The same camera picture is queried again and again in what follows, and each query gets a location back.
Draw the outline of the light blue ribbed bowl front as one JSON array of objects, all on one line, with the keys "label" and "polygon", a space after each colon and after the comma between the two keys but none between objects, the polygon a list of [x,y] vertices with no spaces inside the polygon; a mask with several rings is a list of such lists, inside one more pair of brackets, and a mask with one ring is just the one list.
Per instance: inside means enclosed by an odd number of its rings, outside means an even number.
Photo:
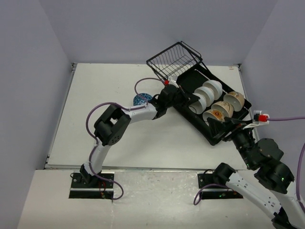
[{"label": "light blue ribbed bowl front", "polygon": [[198,101],[192,103],[188,108],[195,114],[202,114],[207,108],[206,98],[198,93],[193,93],[193,95],[199,97]]}]

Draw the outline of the red patterned white bowl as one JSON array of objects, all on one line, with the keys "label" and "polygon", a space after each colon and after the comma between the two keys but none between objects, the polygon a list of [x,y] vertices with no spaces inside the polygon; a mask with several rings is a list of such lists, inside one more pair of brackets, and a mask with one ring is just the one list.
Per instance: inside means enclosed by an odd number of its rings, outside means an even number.
[{"label": "red patterned white bowl", "polygon": [[150,94],[147,94],[147,93],[137,94],[133,98],[133,105],[134,106],[143,105],[143,104],[147,103],[148,101],[152,100],[152,98],[153,97]]}]

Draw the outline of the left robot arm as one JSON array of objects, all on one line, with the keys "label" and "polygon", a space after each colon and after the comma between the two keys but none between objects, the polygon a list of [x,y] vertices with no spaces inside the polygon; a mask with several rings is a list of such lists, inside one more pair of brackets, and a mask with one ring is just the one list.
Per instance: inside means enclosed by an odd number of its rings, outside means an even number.
[{"label": "left robot arm", "polygon": [[[86,118],[86,130],[95,139],[95,144],[89,154],[89,159],[80,168],[82,182],[88,187],[95,187],[99,182],[102,164],[112,145],[118,143],[130,124],[155,120],[166,114],[173,106],[186,106],[200,101],[201,97],[183,91],[174,85],[165,86],[152,99],[145,99],[142,105],[123,107],[117,103],[102,103],[93,108]],[[89,130],[89,119],[92,113],[108,105],[108,108],[94,123],[94,132]]]}]

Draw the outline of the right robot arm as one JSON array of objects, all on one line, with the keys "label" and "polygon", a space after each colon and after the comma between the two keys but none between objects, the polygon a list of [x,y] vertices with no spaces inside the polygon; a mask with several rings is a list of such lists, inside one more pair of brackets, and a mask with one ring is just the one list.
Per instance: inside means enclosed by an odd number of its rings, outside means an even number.
[{"label": "right robot arm", "polygon": [[300,175],[294,176],[281,158],[284,153],[270,138],[255,141],[252,130],[266,125],[272,119],[268,114],[256,114],[253,120],[225,118],[223,122],[208,118],[212,131],[219,131],[222,140],[232,141],[246,164],[255,172],[254,177],[276,197],[263,197],[226,163],[212,173],[210,185],[237,191],[267,214],[276,229],[303,229],[305,204],[300,195]]}]

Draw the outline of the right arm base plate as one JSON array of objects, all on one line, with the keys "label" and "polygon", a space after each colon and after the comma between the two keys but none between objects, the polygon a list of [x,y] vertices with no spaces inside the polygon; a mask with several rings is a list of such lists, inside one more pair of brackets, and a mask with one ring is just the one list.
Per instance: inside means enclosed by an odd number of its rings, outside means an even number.
[{"label": "right arm base plate", "polygon": [[[213,184],[213,170],[209,169],[197,175],[199,189]],[[244,197],[232,189],[222,188],[219,186],[209,186],[199,194],[201,200],[206,199],[243,199]]]}]

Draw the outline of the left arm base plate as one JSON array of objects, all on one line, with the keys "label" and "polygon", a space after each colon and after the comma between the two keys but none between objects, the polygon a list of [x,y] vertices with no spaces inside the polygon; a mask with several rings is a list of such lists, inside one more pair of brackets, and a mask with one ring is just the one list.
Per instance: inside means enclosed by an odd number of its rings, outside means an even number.
[{"label": "left arm base plate", "polygon": [[112,199],[113,183],[93,176],[88,183],[80,173],[71,173],[70,199]]}]

